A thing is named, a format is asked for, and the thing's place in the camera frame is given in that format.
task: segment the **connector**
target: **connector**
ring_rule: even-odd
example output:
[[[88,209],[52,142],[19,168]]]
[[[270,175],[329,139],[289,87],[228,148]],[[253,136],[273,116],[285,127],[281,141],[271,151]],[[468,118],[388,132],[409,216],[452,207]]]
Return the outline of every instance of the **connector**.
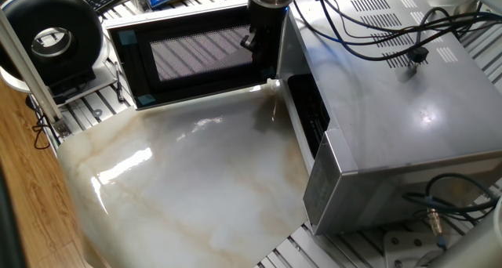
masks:
[[[436,237],[442,236],[444,231],[442,229],[441,219],[439,218],[438,212],[433,208],[428,208],[427,216],[429,217],[432,233],[434,233]]]

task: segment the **power cord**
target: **power cord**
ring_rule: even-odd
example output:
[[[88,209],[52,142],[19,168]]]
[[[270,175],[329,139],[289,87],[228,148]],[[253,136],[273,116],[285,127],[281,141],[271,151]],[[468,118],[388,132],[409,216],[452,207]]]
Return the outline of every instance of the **power cord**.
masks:
[[[322,36],[323,38],[329,39],[330,41],[333,41],[333,42],[339,42],[349,53],[353,54],[354,56],[357,56],[359,58],[362,58],[364,60],[369,60],[369,61],[384,61],[384,60],[389,60],[389,59],[407,54],[408,57],[413,62],[419,63],[419,62],[424,61],[425,58],[427,57],[427,54],[428,54],[428,51],[423,47],[423,45],[427,44],[428,42],[433,41],[436,38],[441,37],[444,34],[448,34],[448,33],[452,32],[459,38],[460,37],[459,33],[466,34],[467,32],[469,32],[470,31],[469,26],[472,25],[473,23],[482,22],[482,21],[492,21],[491,24],[484,27],[484,28],[486,28],[486,27],[493,26],[494,24],[499,24],[500,22],[502,22],[502,16],[498,16],[498,15],[492,14],[492,13],[476,12],[476,13],[464,13],[464,14],[459,14],[459,15],[455,15],[455,16],[450,16],[444,9],[433,8],[429,12],[427,12],[427,14],[424,16],[424,18],[420,22],[419,26],[404,27],[401,29],[388,29],[388,28],[373,26],[371,24],[365,24],[361,21],[358,21],[358,20],[346,15],[345,13],[342,13],[340,11],[340,7],[338,6],[338,3],[336,0],[333,0],[333,2],[336,4],[336,7],[333,4],[331,4],[329,2],[329,0],[318,0],[318,1],[321,2],[322,10],[326,16],[326,19],[328,20],[328,23],[329,23],[333,33],[336,35],[336,37],[335,38],[331,37],[331,36],[327,35],[326,33],[323,33],[321,31],[317,30],[316,28],[314,28],[313,26],[311,26],[307,22],[303,13],[300,11],[300,8],[299,8],[298,4],[296,3],[296,1],[294,1],[293,4],[295,5],[296,10],[298,11],[298,13],[300,15],[300,18],[305,23],[307,28],[309,30],[315,32],[316,34]],[[373,42],[346,42],[345,40],[342,39],[340,33],[336,29],[334,22],[331,19],[331,16],[326,8],[326,3],[329,5],[329,7],[331,7],[335,12],[337,12],[340,15],[340,18],[341,18],[341,21],[342,21],[342,24],[344,27],[344,31],[348,36],[350,36],[352,38],[373,38],[373,40],[376,39],[374,36],[362,37],[362,36],[354,36],[352,34],[349,34],[347,31],[347,28],[345,26],[344,18],[346,18],[346,19],[350,20],[351,22],[358,24],[360,26],[386,32],[387,36],[384,36],[381,38],[379,37],[379,38],[377,38],[377,40],[375,40]],[[427,22],[427,18],[431,14],[433,14],[437,11],[445,14],[446,18],[441,18],[441,19]],[[433,34],[431,37],[426,38],[425,40],[422,41],[421,40],[421,32],[427,31],[427,30],[438,31],[438,33]],[[413,32],[417,33],[417,41],[413,46],[409,47],[408,49],[402,50],[401,52],[393,53],[393,54],[386,55],[386,56],[364,56],[361,53],[354,51],[349,46],[349,45],[375,45],[375,44],[387,42],[387,41],[394,39],[394,38],[397,38],[401,35],[413,33]]]
[[[40,138],[40,134],[44,131],[44,128],[47,127],[47,128],[50,128],[49,125],[47,124],[43,124],[43,120],[44,120],[44,115],[38,110],[38,108],[40,107],[37,107],[35,108],[35,113],[38,115],[38,120],[37,120],[37,123],[34,125],[34,126],[31,126],[31,130],[33,132],[36,132],[37,133],[37,136],[35,137],[35,142],[33,143],[33,147],[37,150],[44,150],[46,148],[49,148],[50,147],[50,143],[47,144],[47,146],[43,146],[43,147],[39,147],[38,146],[38,139]]]

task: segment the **grill mesh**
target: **grill mesh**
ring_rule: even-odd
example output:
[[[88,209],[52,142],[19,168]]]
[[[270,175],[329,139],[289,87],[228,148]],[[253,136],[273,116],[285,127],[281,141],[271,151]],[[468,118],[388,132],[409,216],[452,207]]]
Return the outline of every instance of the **grill mesh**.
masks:
[[[240,46],[249,25],[171,38],[151,43],[161,81],[170,81],[252,63],[252,53]]]

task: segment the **metal frame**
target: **metal frame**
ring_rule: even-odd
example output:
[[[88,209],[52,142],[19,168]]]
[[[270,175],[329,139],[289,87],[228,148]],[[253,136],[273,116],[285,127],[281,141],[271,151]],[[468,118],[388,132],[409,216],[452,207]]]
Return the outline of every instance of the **metal frame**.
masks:
[[[7,17],[1,10],[0,44],[5,48],[10,59],[14,62],[14,65],[17,67],[21,77],[30,88],[34,97],[38,99],[38,104],[49,119],[50,124],[54,126],[55,130],[57,130],[60,135],[69,135],[69,130],[63,120],[61,111],[57,108],[56,103],[31,62],[30,57],[24,50],[19,38],[16,36],[16,33],[7,20]]]

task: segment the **ventilation slot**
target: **ventilation slot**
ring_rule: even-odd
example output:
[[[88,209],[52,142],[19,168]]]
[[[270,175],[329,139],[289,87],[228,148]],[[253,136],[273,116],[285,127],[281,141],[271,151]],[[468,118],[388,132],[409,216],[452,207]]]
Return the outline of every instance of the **ventilation slot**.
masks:
[[[390,56],[391,54],[394,53],[382,53],[383,56]],[[393,57],[389,60],[387,60],[387,64],[389,65],[390,68],[399,68],[399,67],[408,67],[409,64],[411,64],[411,61],[409,60],[408,56],[398,56],[398,57]],[[429,64],[426,60],[424,62],[419,63],[419,65],[425,65]]]
[[[454,63],[458,61],[457,57],[449,48],[437,48],[436,50],[445,62]]]
[[[357,12],[391,8],[386,0],[352,0],[351,3]]]
[[[371,37],[373,37],[374,41],[379,41],[383,38],[386,38],[390,36],[390,34],[387,33],[376,33],[376,34],[371,34]],[[411,39],[411,37],[408,34],[401,35],[399,37],[392,38],[390,40],[387,40],[385,42],[381,42],[376,44],[378,48],[383,48],[383,47],[391,47],[391,46],[397,46],[397,45],[413,45],[415,42]]]
[[[411,17],[413,17],[413,19],[415,20],[415,22],[417,22],[417,24],[420,24],[420,22],[422,22],[422,19],[424,18],[424,13],[422,12],[413,12],[410,14]]]
[[[372,16],[361,16],[362,22],[376,27],[396,27],[401,26],[401,21],[394,13],[376,14]]]
[[[417,4],[413,0],[400,0],[407,9],[417,7]]]

